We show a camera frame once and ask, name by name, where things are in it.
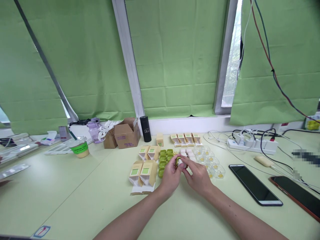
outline black thermos bottle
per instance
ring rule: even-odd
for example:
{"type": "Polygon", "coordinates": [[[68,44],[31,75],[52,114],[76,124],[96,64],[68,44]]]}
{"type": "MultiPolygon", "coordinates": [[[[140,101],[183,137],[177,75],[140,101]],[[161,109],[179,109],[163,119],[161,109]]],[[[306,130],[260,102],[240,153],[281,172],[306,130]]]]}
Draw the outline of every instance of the black thermos bottle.
{"type": "Polygon", "coordinates": [[[145,142],[151,142],[151,132],[149,127],[149,120],[147,116],[140,117],[140,123],[143,133],[143,139],[145,142]]]}

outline purple water bottle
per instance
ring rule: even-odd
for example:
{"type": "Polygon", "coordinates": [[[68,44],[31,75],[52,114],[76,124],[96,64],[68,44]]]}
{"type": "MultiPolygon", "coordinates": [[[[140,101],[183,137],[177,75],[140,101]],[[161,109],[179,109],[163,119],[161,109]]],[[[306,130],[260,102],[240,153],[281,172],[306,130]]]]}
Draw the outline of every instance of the purple water bottle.
{"type": "Polygon", "coordinates": [[[98,139],[98,135],[99,135],[99,126],[97,123],[95,122],[88,122],[87,123],[87,127],[89,128],[89,133],[92,137],[92,140],[94,143],[101,143],[101,141],[99,141],[98,139]]]}

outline small bottle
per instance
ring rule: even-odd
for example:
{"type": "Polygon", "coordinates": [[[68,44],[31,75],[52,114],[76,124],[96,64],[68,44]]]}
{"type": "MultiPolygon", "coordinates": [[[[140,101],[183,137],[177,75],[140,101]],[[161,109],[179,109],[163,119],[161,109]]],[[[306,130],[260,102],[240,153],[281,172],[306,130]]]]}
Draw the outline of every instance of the small bottle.
{"type": "Polygon", "coordinates": [[[99,127],[98,127],[97,123],[90,121],[87,123],[87,127],[89,128],[89,133],[92,137],[92,141],[94,143],[101,143],[101,141],[99,141],[99,139],[98,139],[99,127]]]}
{"type": "Polygon", "coordinates": [[[149,127],[149,120],[147,116],[140,117],[140,123],[143,133],[143,139],[145,142],[151,142],[151,132],[149,127]]]}

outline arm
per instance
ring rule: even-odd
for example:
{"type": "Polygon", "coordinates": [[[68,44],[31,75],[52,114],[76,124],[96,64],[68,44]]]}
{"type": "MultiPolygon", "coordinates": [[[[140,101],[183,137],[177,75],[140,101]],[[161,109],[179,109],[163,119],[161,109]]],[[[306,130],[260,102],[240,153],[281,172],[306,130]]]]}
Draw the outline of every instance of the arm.
{"type": "Polygon", "coordinates": [[[181,157],[181,160],[186,163],[192,171],[192,175],[190,175],[186,169],[183,169],[183,173],[190,187],[221,213],[241,239],[287,239],[215,187],[211,183],[204,165],[195,163],[184,156],[181,157]]]}
{"type": "Polygon", "coordinates": [[[175,169],[174,164],[178,156],[181,155],[175,155],[166,165],[160,186],[109,223],[109,225],[98,233],[94,240],[137,239],[158,207],[172,195],[179,185],[183,164],[180,164],[179,167],[175,169]]]}

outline smartphone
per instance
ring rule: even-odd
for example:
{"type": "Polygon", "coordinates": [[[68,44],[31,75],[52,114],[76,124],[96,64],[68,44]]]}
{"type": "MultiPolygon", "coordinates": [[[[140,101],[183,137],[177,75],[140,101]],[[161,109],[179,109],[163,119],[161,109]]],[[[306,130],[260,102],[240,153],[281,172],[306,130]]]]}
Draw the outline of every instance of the smartphone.
{"type": "Polygon", "coordinates": [[[270,177],[269,180],[320,222],[320,200],[285,176],[270,177]]]}
{"type": "Polygon", "coordinates": [[[229,165],[242,185],[261,206],[282,206],[283,203],[245,165],[229,165]]]}

